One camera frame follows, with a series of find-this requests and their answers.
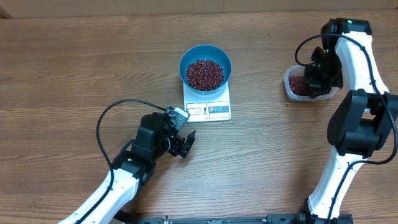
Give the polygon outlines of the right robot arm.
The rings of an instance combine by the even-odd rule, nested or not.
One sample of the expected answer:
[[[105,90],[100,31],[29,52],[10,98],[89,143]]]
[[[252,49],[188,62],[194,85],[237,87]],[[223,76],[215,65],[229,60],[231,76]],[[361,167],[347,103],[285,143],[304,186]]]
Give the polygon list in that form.
[[[330,19],[318,35],[322,46],[303,66],[311,99],[333,87],[346,86],[348,92],[328,123],[328,162],[296,223],[352,223],[351,215],[340,214],[340,205],[357,171],[363,164],[387,164],[397,154],[394,147],[387,159],[370,160],[390,133],[397,134],[397,96],[379,75],[372,33],[368,21]]]

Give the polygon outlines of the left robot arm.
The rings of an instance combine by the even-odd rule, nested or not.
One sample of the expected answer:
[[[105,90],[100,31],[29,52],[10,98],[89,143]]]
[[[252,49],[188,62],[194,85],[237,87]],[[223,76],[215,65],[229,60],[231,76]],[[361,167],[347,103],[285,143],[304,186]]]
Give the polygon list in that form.
[[[142,117],[135,139],[123,146],[102,184],[61,223],[111,223],[114,216],[153,176],[156,160],[168,152],[186,157],[195,132],[186,139],[178,132],[189,114],[180,108]]]

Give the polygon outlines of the white digital kitchen scale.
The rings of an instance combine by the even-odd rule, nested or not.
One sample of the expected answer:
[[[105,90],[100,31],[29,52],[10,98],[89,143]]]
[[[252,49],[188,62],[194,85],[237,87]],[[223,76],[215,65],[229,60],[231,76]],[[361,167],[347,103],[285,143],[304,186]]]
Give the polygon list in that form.
[[[231,119],[228,83],[211,94],[201,94],[183,85],[183,99],[184,109],[190,115],[188,123],[229,121]]]

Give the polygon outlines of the beans in blue bowl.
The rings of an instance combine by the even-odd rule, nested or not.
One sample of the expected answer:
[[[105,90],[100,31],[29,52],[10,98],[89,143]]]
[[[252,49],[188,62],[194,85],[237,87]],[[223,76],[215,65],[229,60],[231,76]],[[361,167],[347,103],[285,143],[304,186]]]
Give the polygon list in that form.
[[[224,82],[224,70],[213,60],[198,59],[188,66],[185,77],[191,88],[211,91]]]

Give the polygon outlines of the blue bowl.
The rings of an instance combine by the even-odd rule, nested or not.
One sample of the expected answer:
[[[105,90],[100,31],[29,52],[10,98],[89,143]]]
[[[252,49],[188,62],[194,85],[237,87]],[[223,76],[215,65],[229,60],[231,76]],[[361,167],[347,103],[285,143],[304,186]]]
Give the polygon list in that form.
[[[198,91],[191,88],[186,80],[185,74],[188,66],[198,59],[210,59],[218,63],[224,70],[224,82],[215,90],[211,91]],[[219,47],[214,45],[197,45],[184,53],[179,64],[179,74],[183,83],[192,91],[198,91],[201,94],[211,94],[218,91],[225,83],[229,81],[232,72],[232,64],[228,55]]]

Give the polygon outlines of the red adzuki beans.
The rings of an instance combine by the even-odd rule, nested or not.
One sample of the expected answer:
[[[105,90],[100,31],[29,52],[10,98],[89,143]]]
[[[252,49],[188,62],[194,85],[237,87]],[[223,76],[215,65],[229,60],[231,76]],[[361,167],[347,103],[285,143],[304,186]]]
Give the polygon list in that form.
[[[305,82],[304,76],[291,76],[289,77],[289,87],[295,95],[308,96],[309,89]]]

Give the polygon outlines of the clear plastic container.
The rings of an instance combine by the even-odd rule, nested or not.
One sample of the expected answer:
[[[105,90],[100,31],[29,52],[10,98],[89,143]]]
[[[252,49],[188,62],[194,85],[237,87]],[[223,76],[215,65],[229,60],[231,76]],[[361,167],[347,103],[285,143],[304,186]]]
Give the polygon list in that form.
[[[337,91],[339,90],[339,88],[337,88],[337,87],[332,87],[328,94],[318,96],[314,99],[311,99],[309,96],[296,95],[290,88],[289,78],[294,77],[294,76],[302,77],[303,75],[304,75],[304,67],[300,66],[300,65],[295,65],[293,67],[290,67],[286,71],[286,73],[284,75],[284,85],[285,85],[285,92],[286,92],[287,98],[290,101],[311,102],[311,101],[327,100],[329,98],[332,98],[334,95],[336,95]]]

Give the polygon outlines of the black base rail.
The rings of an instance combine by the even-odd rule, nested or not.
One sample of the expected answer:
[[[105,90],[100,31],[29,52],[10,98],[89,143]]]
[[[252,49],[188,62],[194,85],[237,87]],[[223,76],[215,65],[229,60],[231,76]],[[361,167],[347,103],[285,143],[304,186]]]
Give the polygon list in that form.
[[[353,224],[352,215],[343,215],[332,220],[324,220],[307,215],[304,211],[296,214],[270,214],[266,217],[239,218],[136,218],[126,212],[118,212],[115,219],[130,224]]]

